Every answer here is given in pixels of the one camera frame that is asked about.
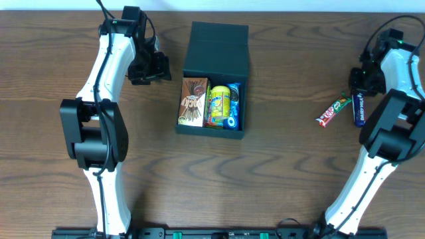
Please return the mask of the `purple Dairy Milk bar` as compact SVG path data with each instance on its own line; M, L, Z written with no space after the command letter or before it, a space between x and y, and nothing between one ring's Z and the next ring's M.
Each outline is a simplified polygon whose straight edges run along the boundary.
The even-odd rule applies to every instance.
M356 127L363 127L365 119L365 99L361 92L352 93L353 121Z

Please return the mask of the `red KitKat bar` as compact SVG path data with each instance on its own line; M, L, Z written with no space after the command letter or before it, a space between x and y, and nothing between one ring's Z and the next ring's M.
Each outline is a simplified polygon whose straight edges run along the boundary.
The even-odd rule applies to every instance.
M319 122L320 126L326 125L347 105L352 102L352 99L344 93L335 100L318 118L315 120Z

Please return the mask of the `brown Pocky box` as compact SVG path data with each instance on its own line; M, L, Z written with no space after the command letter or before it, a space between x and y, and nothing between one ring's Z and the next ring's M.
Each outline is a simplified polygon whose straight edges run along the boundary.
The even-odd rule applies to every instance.
M202 127L205 120L208 78L184 78L181 88L178 125Z

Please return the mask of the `black fabric storage box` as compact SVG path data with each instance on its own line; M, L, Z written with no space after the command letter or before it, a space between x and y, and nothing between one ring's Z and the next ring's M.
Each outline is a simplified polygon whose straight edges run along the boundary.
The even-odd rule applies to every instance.
M185 78L208 78L212 86L239 83L238 130L175 125L180 134L242 139L246 113L246 92L250 57L247 25L192 22Z

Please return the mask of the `yellow candy jar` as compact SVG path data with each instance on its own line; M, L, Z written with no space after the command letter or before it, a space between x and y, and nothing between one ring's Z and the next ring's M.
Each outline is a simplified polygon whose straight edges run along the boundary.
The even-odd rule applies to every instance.
M212 89L211 116L222 120L230 116L230 89L227 86L215 86Z

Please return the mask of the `blue Oreo pack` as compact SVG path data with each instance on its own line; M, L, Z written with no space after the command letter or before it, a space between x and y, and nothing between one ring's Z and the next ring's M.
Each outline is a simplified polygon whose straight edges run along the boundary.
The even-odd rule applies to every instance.
M230 90L230 115L224 121L224 128L229 130L238 131L239 130L239 116L240 116L240 106L239 106L239 86L240 83L235 82L227 84Z

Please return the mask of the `green gummy worms bag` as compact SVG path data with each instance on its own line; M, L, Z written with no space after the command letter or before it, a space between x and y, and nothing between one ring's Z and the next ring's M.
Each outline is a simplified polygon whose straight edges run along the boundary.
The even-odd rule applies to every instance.
M223 129L223 120L222 119L213 119L211 116L211 83L208 83L207 94L206 94L206 113L204 120L204 127L213 128L213 129Z

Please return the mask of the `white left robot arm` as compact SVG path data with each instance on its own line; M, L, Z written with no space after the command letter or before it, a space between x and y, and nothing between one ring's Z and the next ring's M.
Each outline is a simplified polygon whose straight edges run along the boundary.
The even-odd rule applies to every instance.
M145 35L151 19L125 6L121 18L102 9L100 47L92 71L74 99L64 99L60 119L66 148L83 170L94 195L98 222L89 229L56 229L53 238L143 238L132 224L122 181L129 137L118 102L125 80L149 85L170 80L169 58L158 38Z

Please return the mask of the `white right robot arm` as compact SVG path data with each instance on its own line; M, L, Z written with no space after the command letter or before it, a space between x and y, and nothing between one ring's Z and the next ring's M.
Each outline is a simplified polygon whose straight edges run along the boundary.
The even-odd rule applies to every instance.
M349 77L352 92L384 94L361 129L359 158L335 202L325 211L318 238L353 238L359 221L384 180L424 147L424 90L418 74L419 48L388 29L373 49L360 56L362 66Z

